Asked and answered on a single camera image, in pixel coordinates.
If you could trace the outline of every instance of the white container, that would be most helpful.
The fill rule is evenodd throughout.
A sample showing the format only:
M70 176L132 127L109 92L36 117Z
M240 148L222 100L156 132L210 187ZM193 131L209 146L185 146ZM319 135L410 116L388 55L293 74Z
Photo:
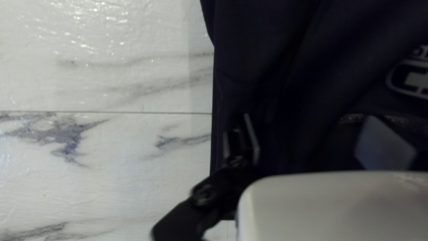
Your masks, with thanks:
M242 194L239 241L428 240L428 173L263 178Z

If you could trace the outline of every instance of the white logo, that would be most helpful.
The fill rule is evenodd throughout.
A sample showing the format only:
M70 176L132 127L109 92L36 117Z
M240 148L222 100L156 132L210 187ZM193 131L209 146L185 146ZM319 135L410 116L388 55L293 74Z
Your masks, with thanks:
M428 45L420 46L392 69L386 84L397 92L428 99Z

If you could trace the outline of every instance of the white marble tile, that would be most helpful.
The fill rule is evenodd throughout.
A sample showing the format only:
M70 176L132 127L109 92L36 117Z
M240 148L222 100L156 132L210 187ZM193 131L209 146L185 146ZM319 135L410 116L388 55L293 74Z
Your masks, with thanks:
M0 241L147 240L208 176L210 115L3 113ZM213 241L227 239L220 224Z
M0 3L0 110L211 112L198 1Z

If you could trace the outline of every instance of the tile grout line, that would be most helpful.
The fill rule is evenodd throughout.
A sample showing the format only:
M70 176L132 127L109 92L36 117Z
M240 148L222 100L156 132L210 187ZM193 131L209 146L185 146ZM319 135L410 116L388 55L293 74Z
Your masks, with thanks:
M18 111L0 110L0 112L15 113L93 113L93 114L202 114L211 115L208 112L154 112L154 111Z

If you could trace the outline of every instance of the gray tag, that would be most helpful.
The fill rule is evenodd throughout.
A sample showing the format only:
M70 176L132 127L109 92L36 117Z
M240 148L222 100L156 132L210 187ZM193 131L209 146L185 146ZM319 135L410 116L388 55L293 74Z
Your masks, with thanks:
M367 170L407 170L417 150L374 116L364 121L355 157Z

